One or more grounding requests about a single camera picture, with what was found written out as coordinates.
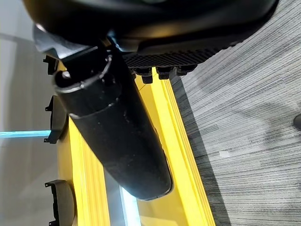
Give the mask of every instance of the striped carpet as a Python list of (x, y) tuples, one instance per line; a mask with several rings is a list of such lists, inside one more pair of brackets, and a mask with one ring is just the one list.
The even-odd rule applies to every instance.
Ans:
[(301, 226), (301, 0), (171, 79), (217, 226)]

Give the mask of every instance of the white wall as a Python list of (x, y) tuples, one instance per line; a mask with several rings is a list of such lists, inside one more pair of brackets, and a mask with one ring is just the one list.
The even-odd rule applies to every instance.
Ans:
[[(32, 42), (22, 1), (0, 0), (0, 131), (49, 129), (53, 90), (44, 56)], [(56, 146), (42, 138), (0, 140), (0, 225), (47, 225), (57, 179)]]

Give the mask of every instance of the yellow rail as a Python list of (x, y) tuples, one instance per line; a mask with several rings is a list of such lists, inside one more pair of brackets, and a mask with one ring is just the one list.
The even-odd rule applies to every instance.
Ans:
[[(159, 134), (174, 179), (174, 189), (153, 201), (139, 201), (144, 226), (214, 226), (196, 163), (177, 103), (168, 80), (154, 72), (153, 83), (136, 84), (150, 118)], [(103, 167), (76, 129), (69, 131), (58, 145), (60, 177), (74, 186), (79, 226), (109, 226)]]

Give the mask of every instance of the black plastic clip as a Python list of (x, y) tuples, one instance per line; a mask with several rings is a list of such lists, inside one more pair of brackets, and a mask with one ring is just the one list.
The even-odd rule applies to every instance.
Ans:
[(45, 187), (51, 187), (53, 195), (54, 221), (49, 226), (71, 226), (74, 221), (75, 205), (72, 190), (65, 180), (54, 180), (45, 183)]
[(43, 60), (44, 63), (48, 63), (48, 74), (53, 75), (54, 72), (57, 71), (59, 61), (57, 59), (52, 58), (51, 56), (46, 55)]
[(44, 143), (56, 144), (58, 139), (63, 136), (63, 132), (68, 124), (68, 115), (58, 96), (55, 95), (52, 96), (49, 106), (45, 108), (45, 111), (51, 112), (51, 132), (49, 137), (44, 139)]

